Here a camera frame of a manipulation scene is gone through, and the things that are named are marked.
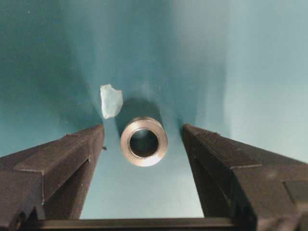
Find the teal background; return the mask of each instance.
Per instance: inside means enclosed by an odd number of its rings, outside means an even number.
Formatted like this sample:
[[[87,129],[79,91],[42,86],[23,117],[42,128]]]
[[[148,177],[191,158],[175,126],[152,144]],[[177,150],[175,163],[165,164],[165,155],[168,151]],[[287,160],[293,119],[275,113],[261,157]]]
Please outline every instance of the teal background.
[[[200,217],[183,123],[308,162],[308,1],[0,1],[0,156],[105,126],[82,218]],[[122,90],[104,120],[100,85]],[[131,165],[119,124],[160,118],[157,165]]]

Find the cylindrical metal part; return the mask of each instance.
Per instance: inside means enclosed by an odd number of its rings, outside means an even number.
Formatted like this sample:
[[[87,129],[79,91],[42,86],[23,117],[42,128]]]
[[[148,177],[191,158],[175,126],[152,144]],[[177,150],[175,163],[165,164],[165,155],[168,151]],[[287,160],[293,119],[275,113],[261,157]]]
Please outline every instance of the cylindrical metal part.
[[[121,135],[123,155],[142,167],[158,163],[166,154],[168,139],[163,126],[150,117],[130,121]]]

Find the hole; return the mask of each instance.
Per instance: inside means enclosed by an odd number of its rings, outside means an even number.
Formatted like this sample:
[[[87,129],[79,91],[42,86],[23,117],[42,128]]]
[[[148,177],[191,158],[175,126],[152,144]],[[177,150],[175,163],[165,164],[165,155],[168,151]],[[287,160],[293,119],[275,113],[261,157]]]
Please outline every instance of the hole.
[[[147,129],[136,131],[129,141],[131,151],[139,157],[149,157],[158,149],[156,135]]]

